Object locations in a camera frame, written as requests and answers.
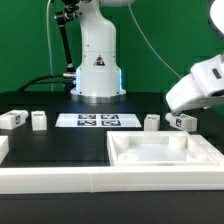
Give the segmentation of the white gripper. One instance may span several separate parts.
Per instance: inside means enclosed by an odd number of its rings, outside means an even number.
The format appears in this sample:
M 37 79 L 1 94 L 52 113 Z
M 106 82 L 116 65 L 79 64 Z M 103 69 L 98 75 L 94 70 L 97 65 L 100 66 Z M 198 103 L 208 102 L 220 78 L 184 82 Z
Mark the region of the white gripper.
M 224 104 L 224 55 L 195 63 L 166 94 L 174 116 L 183 111 Z

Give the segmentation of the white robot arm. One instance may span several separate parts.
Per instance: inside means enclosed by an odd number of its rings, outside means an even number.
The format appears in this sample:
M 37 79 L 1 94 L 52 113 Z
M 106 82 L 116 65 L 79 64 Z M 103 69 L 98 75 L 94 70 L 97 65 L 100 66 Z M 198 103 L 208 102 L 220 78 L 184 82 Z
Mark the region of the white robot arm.
M 76 15 L 82 34 L 82 62 L 71 94 L 91 103 L 105 103 L 126 96 L 121 70 L 116 64 L 116 28 L 100 8 L 129 7 L 135 0 L 80 0 Z M 199 62 L 166 94 L 172 113 L 224 104 L 224 54 Z

